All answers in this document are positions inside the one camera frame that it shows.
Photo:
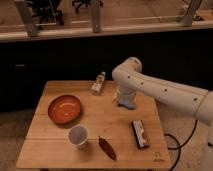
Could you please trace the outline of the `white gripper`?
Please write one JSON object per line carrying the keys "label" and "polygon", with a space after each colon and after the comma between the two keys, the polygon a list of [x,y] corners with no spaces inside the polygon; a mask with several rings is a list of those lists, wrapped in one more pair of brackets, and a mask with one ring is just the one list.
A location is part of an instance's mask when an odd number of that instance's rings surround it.
{"label": "white gripper", "polygon": [[117,87],[114,93],[114,100],[116,101],[116,103],[118,102],[118,100],[127,100],[131,103],[134,103],[136,106],[136,91],[127,88]]}

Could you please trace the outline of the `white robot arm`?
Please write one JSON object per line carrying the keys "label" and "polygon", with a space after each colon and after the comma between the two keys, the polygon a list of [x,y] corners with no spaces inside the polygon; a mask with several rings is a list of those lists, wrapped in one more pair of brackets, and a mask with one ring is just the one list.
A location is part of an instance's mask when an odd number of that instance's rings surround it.
{"label": "white robot arm", "polygon": [[142,63],[129,57],[115,67],[112,78],[117,84],[116,101],[134,109],[136,92],[140,91],[161,103],[182,110],[209,127],[201,171],[213,171],[213,90],[206,90],[142,74]]}

